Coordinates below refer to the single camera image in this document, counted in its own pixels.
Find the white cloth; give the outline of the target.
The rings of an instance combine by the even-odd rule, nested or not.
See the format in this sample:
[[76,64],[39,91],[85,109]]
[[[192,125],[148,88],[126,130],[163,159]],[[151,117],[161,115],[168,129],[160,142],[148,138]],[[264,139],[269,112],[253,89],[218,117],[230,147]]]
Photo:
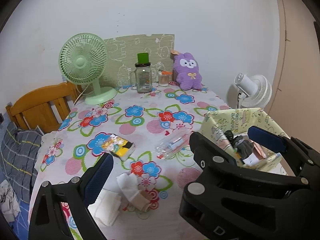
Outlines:
[[119,215],[121,196],[115,192],[102,189],[97,201],[95,218],[105,226],[112,226]]
[[8,223],[14,222],[21,210],[16,194],[7,180],[2,181],[0,185],[0,203],[5,220]]

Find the yellow cartoon tissue pack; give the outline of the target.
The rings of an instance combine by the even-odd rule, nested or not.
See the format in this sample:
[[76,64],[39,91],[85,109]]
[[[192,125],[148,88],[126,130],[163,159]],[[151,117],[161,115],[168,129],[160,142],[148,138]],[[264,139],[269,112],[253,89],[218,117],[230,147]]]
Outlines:
[[107,135],[108,138],[101,145],[103,151],[119,158],[121,161],[127,161],[136,149],[135,143],[115,134]]

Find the black plastic bag bundle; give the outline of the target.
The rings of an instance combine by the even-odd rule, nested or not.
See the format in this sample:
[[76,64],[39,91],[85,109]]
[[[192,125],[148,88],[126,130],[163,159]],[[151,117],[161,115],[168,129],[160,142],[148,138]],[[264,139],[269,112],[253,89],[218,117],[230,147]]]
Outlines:
[[227,130],[225,131],[225,136],[242,160],[247,159],[253,153],[253,143],[245,139],[242,135],[235,137],[231,130]]

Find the blue bed sheet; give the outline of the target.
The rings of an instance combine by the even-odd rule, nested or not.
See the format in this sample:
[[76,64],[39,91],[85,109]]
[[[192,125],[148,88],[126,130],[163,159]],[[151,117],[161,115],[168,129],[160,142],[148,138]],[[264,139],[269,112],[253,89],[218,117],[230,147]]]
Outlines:
[[1,213],[18,239],[28,239],[34,155],[27,133],[10,124],[1,139]]

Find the white crumpled cloth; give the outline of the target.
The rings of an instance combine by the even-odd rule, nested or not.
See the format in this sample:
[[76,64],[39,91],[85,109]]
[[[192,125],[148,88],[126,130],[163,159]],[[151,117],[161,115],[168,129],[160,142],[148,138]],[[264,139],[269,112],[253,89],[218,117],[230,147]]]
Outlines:
[[5,220],[8,223],[14,222],[21,210],[16,194],[7,180],[2,181],[0,185],[0,203]]

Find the yellow cartoon storage box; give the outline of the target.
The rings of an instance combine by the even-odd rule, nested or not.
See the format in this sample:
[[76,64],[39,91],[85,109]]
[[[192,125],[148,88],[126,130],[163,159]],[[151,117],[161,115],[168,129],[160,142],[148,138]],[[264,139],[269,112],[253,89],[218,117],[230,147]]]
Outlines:
[[[208,112],[204,115],[200,133],[231,155],[239,166],[288,176],[289,173],[287,173],[283,166],[285,161],[281,154],[263,146],[248,136],[248,130],[252,126],[257,126],[275,135],[287,137],[283,129],[260,108],[228,109]],[[244,164],[240,155],[236,153],[226,138],[225,131],[227,130],[231,130],[235,137],[242,135],[245,139],[258,143],[263,148],[267,158],[253,166]]]

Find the grey plaid pillow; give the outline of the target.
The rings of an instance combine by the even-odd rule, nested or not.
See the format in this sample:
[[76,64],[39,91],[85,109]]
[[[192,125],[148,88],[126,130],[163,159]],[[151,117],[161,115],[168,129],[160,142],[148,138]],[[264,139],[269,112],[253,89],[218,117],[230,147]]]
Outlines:
[[17,198],[27,204],[37,177],[35,164],[41,139],[39,130],[23,130],[10,122],[1,142],[1,169]]

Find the floral tablecloth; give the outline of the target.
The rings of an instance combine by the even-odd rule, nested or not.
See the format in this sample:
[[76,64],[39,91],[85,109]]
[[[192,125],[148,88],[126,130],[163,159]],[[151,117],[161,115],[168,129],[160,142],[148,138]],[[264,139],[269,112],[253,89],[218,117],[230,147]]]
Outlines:
[[107,239],[203,239],[180,217],[183,188],[201,172],[189,146],[161,159],[156,145],[185,128],[197,131],[209,111],[228,109],[207,87],[182,91],[171,83],[146,94],[132,87],[95,106],[79,102],[39,158],[32,195],[44,181],[66,183],[83,175],[104,153],[113,169],[89,207]]

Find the white standing fan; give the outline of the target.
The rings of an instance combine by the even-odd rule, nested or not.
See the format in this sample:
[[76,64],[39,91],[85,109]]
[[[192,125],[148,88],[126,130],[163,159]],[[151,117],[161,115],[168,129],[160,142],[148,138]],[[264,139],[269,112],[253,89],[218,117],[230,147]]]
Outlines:
[[271,100],[272,86],[263,75],[239,73],[234,84],[239,89],[238,108],[265,108]]

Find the toothpick jar orange lid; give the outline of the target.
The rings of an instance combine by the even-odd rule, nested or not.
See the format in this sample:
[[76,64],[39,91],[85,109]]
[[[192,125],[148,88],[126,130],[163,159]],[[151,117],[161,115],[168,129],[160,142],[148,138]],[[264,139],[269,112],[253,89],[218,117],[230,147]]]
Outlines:
[[158,71],[158,84],[167,87],[172,79],[172,72],[160,70]]

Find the purple plush bunny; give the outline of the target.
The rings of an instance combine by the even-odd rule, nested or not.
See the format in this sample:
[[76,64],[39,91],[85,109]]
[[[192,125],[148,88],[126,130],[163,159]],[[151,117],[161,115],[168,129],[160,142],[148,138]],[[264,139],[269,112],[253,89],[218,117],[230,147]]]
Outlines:
[[181,90],[201,90],[202,76],[199,65],[191,53],[179,53],[173,50],[174,57],[173,71],[174,79],[180,85]]

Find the glass mason jar mug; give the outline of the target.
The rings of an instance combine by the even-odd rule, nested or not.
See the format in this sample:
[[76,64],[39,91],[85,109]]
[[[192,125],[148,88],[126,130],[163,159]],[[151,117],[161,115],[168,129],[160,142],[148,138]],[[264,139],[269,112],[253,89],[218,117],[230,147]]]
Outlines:
[[139,94],[152,91],[151,63],[136,63],[135,70],[130,72],[131,85]]

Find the green cup on jar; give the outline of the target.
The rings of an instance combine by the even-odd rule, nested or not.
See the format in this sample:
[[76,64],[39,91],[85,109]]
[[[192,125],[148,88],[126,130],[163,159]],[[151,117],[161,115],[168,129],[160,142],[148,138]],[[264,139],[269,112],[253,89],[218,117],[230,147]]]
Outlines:
[[137,54],[137,63],[138,64],[149,63],[149,54],[148,53],[138,53]]

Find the green desk fan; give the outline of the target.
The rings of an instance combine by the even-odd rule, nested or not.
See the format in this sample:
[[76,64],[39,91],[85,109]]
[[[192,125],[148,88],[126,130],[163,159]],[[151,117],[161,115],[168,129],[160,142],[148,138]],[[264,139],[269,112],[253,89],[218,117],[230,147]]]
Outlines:
[[98,105],[113,99],[117,91],[101,87],[99,79],[107,67],[108,53],[104,40],[91,33],[79,33],[68,39],[59,53],[59,68],[67,81],[75,85],[92,85],[85,97],[87,105]]

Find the green cartoon board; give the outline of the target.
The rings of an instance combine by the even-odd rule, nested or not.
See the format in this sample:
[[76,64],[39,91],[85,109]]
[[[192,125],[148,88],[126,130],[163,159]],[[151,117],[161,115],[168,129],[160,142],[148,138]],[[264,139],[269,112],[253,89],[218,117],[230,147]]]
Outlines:
[[148,53],[152,81],[157,82],[158,72],[171,72],[174,34],[130,35],[105,40],[108,60],[100,77],[101,86],[122,87],[130,85],[130,73],[135,70],[139,53]]

